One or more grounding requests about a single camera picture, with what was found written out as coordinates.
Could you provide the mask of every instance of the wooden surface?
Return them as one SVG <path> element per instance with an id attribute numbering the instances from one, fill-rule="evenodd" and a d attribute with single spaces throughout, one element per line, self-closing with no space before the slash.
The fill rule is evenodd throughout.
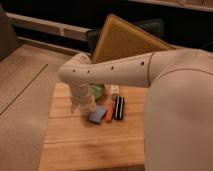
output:
<path id="1" fill-rule="evenodd" d="M 213 12 L 212 0 L 128 0 L 128 1 Z"/>
<path id="2" fill-rule="evenodd" d="M 108 105 L 108 88 L 98 104 Z M 72 114 L 68 86 L 56 85 L 39 171 L 99 170 L 144 164 L 143 110 L 147 90 L 120 89 L 126 102 L 124 120 L 113 120 L 110 124 L 103 120 L 96 125 L 78 111 Z"/>

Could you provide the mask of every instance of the floor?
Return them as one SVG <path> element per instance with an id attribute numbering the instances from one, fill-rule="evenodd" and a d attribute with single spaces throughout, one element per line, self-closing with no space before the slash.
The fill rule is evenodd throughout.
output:
<path id="1" fill-rule="evenodd" d="M 2 72 L 3 67 L 0 66 L 1 171 L 38 170 L 52 94 L 55 83 L 59 81 L 57 71 L 71 57 L 29 45 L 22 45 L 19 52 L 18 55 L 12 54 L 7 59 L 11 58 L 12 64 L 19 65 L 16 61 L 21 59 L 22 54 L 28 54 L 33 60 L 31 63 L 25 62 L 25 65 L 30 66 L 32 70 L 37 67 L 37 70 L 32 74 L 27 70 L 25 73 L 19 72 L 17 69 L 2 80 L 5 72 Z M 25 74 L 27 78 L 19 79 L 20 74 Z M 5 81 L 10 81 L 8 77 L 12 76 L 16 82 L 4 85 Z M 5 99 L 3 97 L 7 91 L 7 106 L 1 108 L 5 105 L 2 100 Z"/>

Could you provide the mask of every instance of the wood plank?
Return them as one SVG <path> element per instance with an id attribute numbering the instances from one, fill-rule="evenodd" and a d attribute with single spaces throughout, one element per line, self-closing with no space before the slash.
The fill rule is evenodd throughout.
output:
<path id="1" fill-rule="evenodd" d="M 128 0 L 128 1 L 213 12 L 213 8 L 212 8 L 213 6 L 187 4 L 186 3 L 187 0 L 178 0 L 178 3 L 176 2 L 176 0 L 171 0 L 171 1 L 170 0 Z"/>
<path id="2" fill-rule="evenodd" d="M 44 144 L 39 171 L 73 171 L 144 164 L 142 138 Z"/>
<path id="3" fill-rule="evenodd" d="M 204 5 L 207 6 L 207 7 L 213 8 L 213 1 L 212 0 L 205 0 Z"/>
<path id="4" fill-rule="evenodd" d="M 95 125 L 84 117 L 49 119 L 45 143 L 143 137 L 143 112 L 126 114 L 122 121 Z"/>
<path id="5" fill-rule="evenodd" d="M 21 46 L 0 63 L 0 115 L 47 65 L 36 55 Z"/>

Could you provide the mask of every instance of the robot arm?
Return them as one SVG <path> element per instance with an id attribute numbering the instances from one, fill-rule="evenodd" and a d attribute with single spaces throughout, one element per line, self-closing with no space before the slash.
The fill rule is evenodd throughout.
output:
<path id="1" fill-rule="evenodd" d="M 193 56 L 195 53 L 196 50 L 181 49 L 142 54 L 98 64 L 91 64 L 87 55 L 79 53 L 60 68 L 59 77 L 70 86 L 72 112 L 79 106 L 87 109 L 88 114 L 95 109 L 89 83 L 149 87 L 171 61 L 186 54 Z"/>

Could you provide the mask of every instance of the orange object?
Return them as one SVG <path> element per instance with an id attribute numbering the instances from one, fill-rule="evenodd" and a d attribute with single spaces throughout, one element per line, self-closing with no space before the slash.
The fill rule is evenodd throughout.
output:
<path id="1" fill-rule="evenodd" d="M 105 121 L 106 122 L 111 122 L 112 121 L 112 116 L 113 116 L 113 106 L 110 105 L 107 108 L 107 113 L 106 113 Z"/>

